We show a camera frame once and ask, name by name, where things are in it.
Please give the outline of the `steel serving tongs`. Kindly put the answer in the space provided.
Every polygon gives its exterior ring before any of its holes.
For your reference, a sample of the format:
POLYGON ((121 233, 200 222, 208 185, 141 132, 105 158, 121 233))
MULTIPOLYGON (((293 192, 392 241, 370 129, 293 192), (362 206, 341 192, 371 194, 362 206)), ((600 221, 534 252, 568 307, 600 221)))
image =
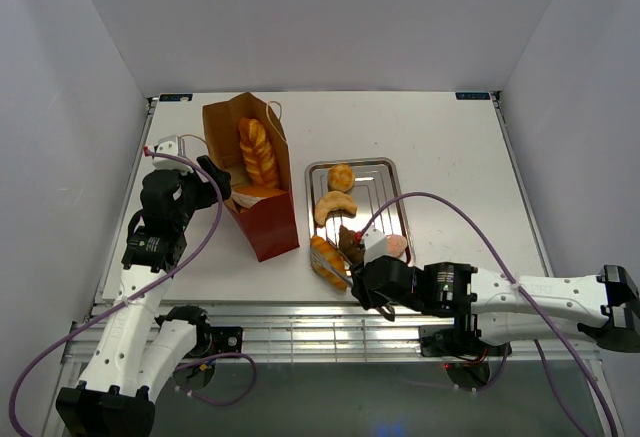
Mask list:
MULTIPOLYGON (((353 282, 351 278, 347 275, 342 275, 338 270, 336 270, 331 263, 315 248, 311 248, 311 263, 314 269, 319 268, 322 269, 325 273, 331 276, 331 279, 328 279, 330 283, 335 280, 340 281, 346 289, 351 290, 353 288, 353 282)), ((374 310, 378 312, 384 319, 389 322, 395 321, 395 309, 390 304, 385 304, 381 307, 374 307, 374 310)))

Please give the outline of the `striped orange croissant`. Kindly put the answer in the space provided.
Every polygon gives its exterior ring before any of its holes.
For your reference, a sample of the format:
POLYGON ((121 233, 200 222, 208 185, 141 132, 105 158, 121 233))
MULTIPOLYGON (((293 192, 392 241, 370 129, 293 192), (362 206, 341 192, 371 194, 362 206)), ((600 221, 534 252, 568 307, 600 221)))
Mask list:
MULTIPOLYGON (((317 249, 342 275, 347 275, 345 261, 339 251, 331 243, 327 242, 325 239, 318 235, 314 235, 310 239, 310 254, 311 248, 317 249)), ((330 283, 328 279, 331 279, 331 276, 325 273, 322 269, 313 268, 313 270, 336 290, 340 292, 345 292, 347 290, 338 280, 330 283)))

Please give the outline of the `long twisted glazed bread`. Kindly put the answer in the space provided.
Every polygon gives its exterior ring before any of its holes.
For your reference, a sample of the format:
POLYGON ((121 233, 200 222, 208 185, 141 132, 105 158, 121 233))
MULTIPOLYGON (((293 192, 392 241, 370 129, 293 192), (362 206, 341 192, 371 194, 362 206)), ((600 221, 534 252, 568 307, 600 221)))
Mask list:
POLYGON ((255 186, 279 189, 276 156, 264 125, 257 119, 241 118, 239 147, 246 171, 255 186))

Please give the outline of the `brown red paper bag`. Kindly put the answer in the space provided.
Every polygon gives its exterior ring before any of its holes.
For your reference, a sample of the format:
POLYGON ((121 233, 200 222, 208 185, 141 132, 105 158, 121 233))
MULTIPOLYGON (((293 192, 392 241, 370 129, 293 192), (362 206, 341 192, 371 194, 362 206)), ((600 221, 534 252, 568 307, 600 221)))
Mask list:
POLYGON ((260 262, 299 246, 289 147, 280 119, 271 109, 272 104, 245 92, 228 101, 207 104, 202 109, 209 156, 219 168, 231 174, 232 189, 236 186, 255 186, 246 171, 239 147, 240 119, 257 119, 267 131, 277 160, 279 189, 284 194, 262 200, 249 209, 238 206, 231 197, 225 201, 260 262))

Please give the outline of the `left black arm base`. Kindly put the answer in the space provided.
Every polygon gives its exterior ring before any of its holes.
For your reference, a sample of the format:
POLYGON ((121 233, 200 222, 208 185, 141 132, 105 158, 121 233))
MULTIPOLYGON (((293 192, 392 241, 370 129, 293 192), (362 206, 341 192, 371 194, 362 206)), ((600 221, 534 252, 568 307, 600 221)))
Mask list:
POLYGON ((239 326, 204 325, 197 330, 196 346, 191 356, 204 358, 221 353, 241 353, 244 329, 239 326))

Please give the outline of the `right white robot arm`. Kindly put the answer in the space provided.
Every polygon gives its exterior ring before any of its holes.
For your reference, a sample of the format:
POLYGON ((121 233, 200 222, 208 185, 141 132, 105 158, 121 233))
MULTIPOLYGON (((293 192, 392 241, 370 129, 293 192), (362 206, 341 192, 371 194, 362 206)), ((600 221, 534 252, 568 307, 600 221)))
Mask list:
POLYGON ((382 256, 352 267, 351 275, 352 293, 365 309, 398 304, 453 319, 445 343, 464 354, 553 337, 619 353, 639 350, 639 289, 621 266, 583 277, 510 280, 469 264, 418 268, 382 256))

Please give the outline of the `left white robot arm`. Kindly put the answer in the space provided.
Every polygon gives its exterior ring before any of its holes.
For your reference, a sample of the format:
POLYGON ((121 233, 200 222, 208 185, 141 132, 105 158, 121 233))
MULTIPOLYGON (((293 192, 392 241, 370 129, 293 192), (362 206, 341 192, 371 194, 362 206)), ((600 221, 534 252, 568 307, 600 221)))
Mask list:
POLYGON ((142 181, 140 209, 131 217, 119 293, 97 348, 73 387, 59 390, 55 408, 73 436, 147 436, 155 401, 185 357, 212 351, 203 309, 158 308, 183 261, 185 231, 194 213, 222 209, 231 176, 206 156, 188 160, 154 155, 142 181))

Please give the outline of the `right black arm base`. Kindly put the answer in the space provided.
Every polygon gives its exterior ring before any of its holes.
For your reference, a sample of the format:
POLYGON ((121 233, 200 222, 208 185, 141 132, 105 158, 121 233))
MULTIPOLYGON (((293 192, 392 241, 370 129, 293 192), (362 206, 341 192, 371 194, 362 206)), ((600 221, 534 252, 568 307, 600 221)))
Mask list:
POLYGON ((480 341, 472 332, 455 327, 420 326, 418 328, 422 357, 453 357, 474 361, 483 357, 500 357, 511 354, 510 344, 493 346, 480 341))

